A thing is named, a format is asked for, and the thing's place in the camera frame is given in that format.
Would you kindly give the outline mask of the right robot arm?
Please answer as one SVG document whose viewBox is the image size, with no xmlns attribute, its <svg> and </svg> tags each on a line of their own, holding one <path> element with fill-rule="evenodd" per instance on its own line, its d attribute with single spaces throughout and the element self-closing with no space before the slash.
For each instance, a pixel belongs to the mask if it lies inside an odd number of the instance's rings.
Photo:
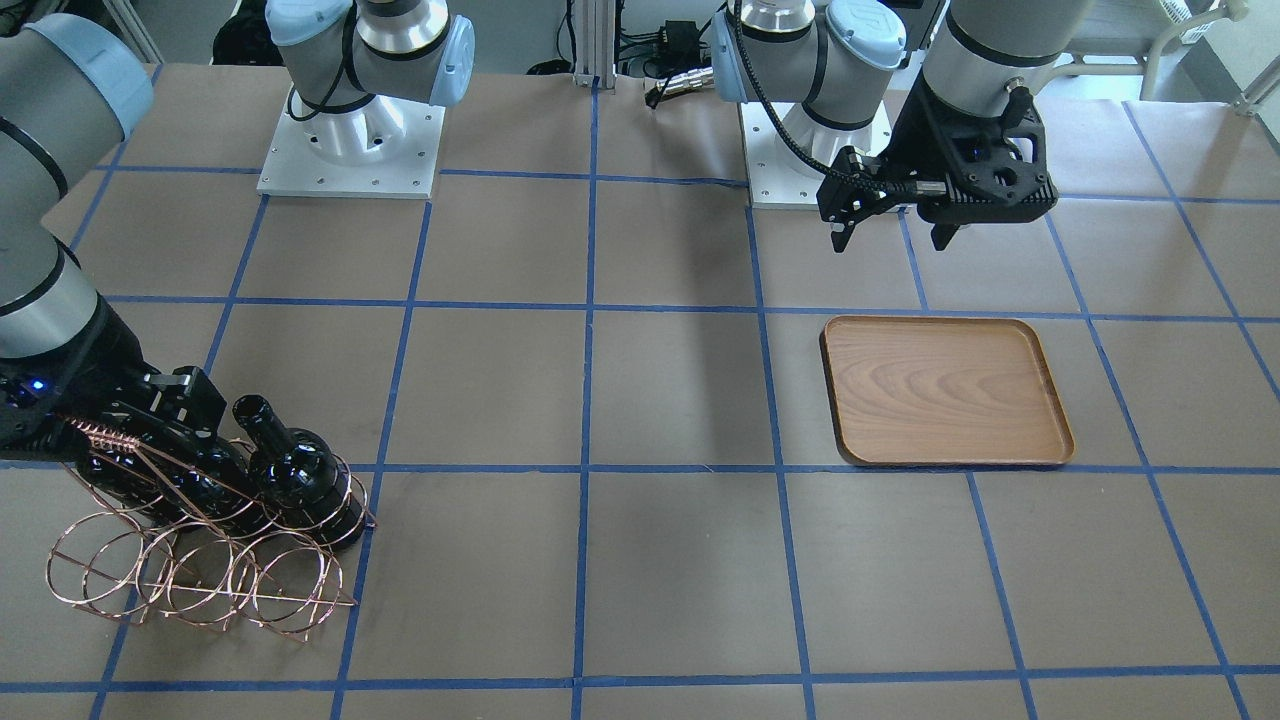
<svg viewBox="0 0 1280 720">
<path fill-rule="evenodd" d="M 443 1 L 269 1 L 291 73 L 291 120 L 330 164 L 402 152 L 396 101 L 451 108 L 476 31 Z M 165 374 L 44 217 L 154 102 L 148 72 L 111 32 L 55 13 L 3 40 L 3 457 L 74 462 L 88 424 L 210 448 L 225 400 L 196 369 Z"/>
</svg>

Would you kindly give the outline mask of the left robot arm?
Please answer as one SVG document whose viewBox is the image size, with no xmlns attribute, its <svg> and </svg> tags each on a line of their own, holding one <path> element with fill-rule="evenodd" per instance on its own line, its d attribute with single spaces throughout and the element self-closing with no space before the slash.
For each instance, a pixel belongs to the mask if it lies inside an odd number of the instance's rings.
<svg viewBox="0 0 1280 720">
<path fill-rule="evenodd" d="M 781 143 L 820 177 L 815 205 L 842 252 L 861 222 L 902 205 L 936 250 L 973 224 L 1041 219 L 1060 199 L 1036 91 L 1088 1 L 951 1 L 886 147 L 858 150 L 908 55 L 879 1 L 730 1 L 712 20 L 719 96 L 756 102 Z"/>
</svg>

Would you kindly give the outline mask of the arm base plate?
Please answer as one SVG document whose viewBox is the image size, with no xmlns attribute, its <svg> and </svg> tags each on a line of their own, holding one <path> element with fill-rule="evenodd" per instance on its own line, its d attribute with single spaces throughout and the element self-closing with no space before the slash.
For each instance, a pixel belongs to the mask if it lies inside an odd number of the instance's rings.
<svg viewBox="0 0 1280 720">
<path fill-rule="evenodd" d="M 745 102 L 739 109 L 751 204 L 759 209 L 815 211 L 822 173 L 786 146 L 759 102 Z M 774 110 L 794 141 L 826 165 L 847 146 L 874 156 L 890 141 L 891 123 L 884 104 L 877 106 L 869 124 L 852 131 L 820 126 L 791 102 L 777 102 Z"/>
<path fill-rule="evenodd" d="M 342 114 L 291 94 L 256 190 L 273 197 L 408 199 L 433 195 L 445 109 L 376 96 Z"/>
</svg>

